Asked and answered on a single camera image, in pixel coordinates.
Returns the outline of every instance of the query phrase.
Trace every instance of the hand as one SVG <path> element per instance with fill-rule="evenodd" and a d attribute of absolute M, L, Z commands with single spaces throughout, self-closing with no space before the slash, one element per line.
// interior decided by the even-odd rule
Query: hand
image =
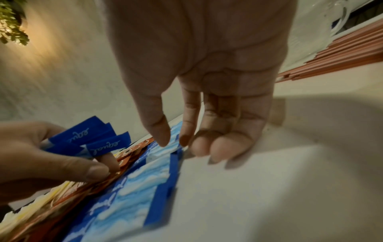
<path fill-rule="evenodd" d="M 40 142 L 65 130 L 44 122 L 0 123 L 0 204 L 24 199 L 63 181 L 95 182 L 119 171 L 112 154 L 100 162 L 48 153 Z"/>
<path fill-rule="evenodd" d="M 180 143 L 233 158 L 259 138 L 287 53 L 295 0 L 103 0 L 122 77 L 144 127 L 170 138 L 161 94 L 176 76 L 185 102 Z M 203 92 L 205 113 L 194 136 Z"/>

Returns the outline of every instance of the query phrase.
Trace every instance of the fingernail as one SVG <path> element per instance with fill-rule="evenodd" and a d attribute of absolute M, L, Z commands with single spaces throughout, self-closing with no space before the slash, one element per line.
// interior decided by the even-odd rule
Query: fingernail
<path fill-rule="evenodd" d="M 100 181 L 108 177 L 109 168 L 105 165 L 91 166 L 86 175 L 88 181 Z"/>

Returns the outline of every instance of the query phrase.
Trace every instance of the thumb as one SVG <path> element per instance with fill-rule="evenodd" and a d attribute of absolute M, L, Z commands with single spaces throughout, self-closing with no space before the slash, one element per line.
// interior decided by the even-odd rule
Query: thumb
<path fill-rule="evenodd" d="M 60 181 L 96 182 L 109 175 L 109 168 L 102 163 L 42 150 L 33 150 L 21 169 L 25 172 L 25 178 Z"/>
<path fill-rule="evenodd" d="M 132 92 L 140 119 L 157 143 L 164 147 L 170 140 L 170 127 L 162 111 L 161 96 L 146 96 Z"/>

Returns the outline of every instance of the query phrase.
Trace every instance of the white wall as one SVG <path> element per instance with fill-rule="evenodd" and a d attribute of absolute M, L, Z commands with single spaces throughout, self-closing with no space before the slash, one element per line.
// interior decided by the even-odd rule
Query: white wall
<path fill-rule="evenodd" d="M 0 120 L 70 127 L 97 115 L 133 141 L 145 136 L 93 2 L 29 0 L 25 11 L 30 44 L 0 45 Z M 177 81 L 163 98 L 168 120 L 183 112 Z"/>

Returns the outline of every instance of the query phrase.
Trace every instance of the green plant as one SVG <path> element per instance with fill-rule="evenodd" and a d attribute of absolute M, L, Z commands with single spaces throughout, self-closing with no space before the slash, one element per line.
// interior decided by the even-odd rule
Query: green plant
<path fill-rule="evenodd" d="M 29 42 L 28 35 L 20 29 L 20 21 L 13 4 L 26 3 L 27 0 L 0 0 L 0 42 L 6 44 L 9 41 L 16 42 L 21 45 L 27 45 Z"/>

